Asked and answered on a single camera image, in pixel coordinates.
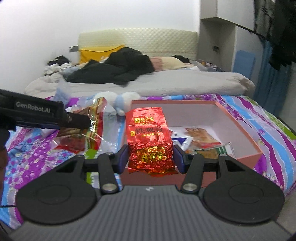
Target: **colorful floral bedspread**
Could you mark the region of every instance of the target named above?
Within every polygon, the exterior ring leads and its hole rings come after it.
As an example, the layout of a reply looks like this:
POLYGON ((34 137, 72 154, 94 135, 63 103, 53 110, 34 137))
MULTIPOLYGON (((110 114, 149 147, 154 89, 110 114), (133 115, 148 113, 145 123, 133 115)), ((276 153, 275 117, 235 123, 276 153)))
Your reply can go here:
POLYGON ((276 183, 289 195, 296 187, 296 136, 277 118, 246 96, 144 97, 143 99, 218 101, 250 134, 263 155, 254 170, 276 183))
MULTIPOLYGON (((68 106, 85 103, 91 97, 73 98, 68 106)), ((144 97, 143 99, 174 100, 211 100, 218 101, 242 125, 259 144, 262 152, 254 170, 276 183, 289 195, 296 186, 296 136, 278 119, 265 111, 258 104, 245 96, 220 96, 215 94, 198 96, 144 97)), ((124 120, 118 129, 118 140, 123 134, 124 120)), ((74 154, 65 150, 52 150, 50 142, 57 132, 43 138, 40 129, 18 128, 7 143, 9 164, 6 169, 2 205, 15 205, 17 191, 72 157, 74 154)), ((86 158, 95 158, 97 151, 87 150, 86 158)), ((97 176, 89 176, 93 184, 97 176)), ((12 228, 17 228, 22 219, 17 208, 1 208, 0 219, 12 228)))

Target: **bed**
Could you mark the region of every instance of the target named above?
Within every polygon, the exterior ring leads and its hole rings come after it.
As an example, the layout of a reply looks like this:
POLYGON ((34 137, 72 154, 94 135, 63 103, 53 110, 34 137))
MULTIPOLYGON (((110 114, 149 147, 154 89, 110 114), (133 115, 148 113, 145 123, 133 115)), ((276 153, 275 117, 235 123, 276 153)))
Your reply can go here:
MULTIPOLYGON (((79 37, 79 45, 83 47, 125 44, 149 56, 182 55, 189 59, 196 57, 197 41, 195 32, 142 28, 104 30, 83 33, 79 37)), ((25 93, 41 98, 53 96, 60 78, 57 74, 33 81, 25 93)), ((218 101, 260 146, 263 155, 254 170, 276 183, 286 196, 296 187, 296 136, 282 122, 246 96, 251 94, 254 85, 240 74, 181 69, 143 75, 124 88, 114 84, 72 83, 70 89, 73 97, 70 106, 86 102, 101 91, 117 94, 135 91, 148 100, 218 101), (185 75, 191 76, 190 81, 184 78, 185 75)), ((119 122, 118 143, 124 133, 124 118, 119 122)), ((7 143, 9 164, 2 205, 15 205, 15 195, 22 186, 73 156, 73 153, 66 150, 51 149, 50 142, 56 134, 54 132, 43 138, 40 130, 26 128, 18 128, 12 133, 7 143)), ((94 158, 98 152, 88 149, 82 154, 86 158, 94 158)), ((95 175, 90 178, 89 183, 93 184, 94 180, 95 175)), ((0 219, 13 229, 22 223, 15 207, 0 209, 0 219)))

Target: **white bed sheet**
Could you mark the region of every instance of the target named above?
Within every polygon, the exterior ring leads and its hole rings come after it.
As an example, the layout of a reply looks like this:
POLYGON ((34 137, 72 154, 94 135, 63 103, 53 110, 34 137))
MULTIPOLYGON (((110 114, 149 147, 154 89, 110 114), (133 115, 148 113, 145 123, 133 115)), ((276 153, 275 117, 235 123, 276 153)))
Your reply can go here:
MULTIPOLYGON (((40 98, 54 96, 60 78, 62 76, 58 73, 38 78, 26 87, 24 93, 40 98)), ((125 87, 112 83, 69 83, 69 88, 72 97, 88 96, 102 91, 111 91, 117 94, 134 91, 144 97, 206 93, 251 95, 255 85, 238 73, 178 69, 141 75, 136 80, 129 82, 125 87)))

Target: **black circular disc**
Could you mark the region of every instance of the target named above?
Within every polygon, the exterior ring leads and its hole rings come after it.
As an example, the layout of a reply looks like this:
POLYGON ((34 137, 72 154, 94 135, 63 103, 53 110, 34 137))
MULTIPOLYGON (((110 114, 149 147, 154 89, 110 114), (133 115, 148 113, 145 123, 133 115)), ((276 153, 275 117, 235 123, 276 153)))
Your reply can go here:
POLYGON ((205 188, 203 201, 212 214, 224 220, 256 224, 279 214, 284 194, 259 174, 230 172, 205 188))
POLYGON ((96 203, 91 185, 68 173, 38 178, 17 193, 18 210, 25 220, 57 225, 88 213, 96 203))

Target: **person's hand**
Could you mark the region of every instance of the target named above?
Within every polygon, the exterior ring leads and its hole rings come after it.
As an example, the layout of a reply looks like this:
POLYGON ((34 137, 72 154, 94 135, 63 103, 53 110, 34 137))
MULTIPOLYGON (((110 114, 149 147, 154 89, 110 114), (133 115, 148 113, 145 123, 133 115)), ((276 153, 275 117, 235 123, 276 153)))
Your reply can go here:
POLYGON ((6 147, 0 147, 0 204, 2 201, 5 169, 8 164, 8 153, 6 147))

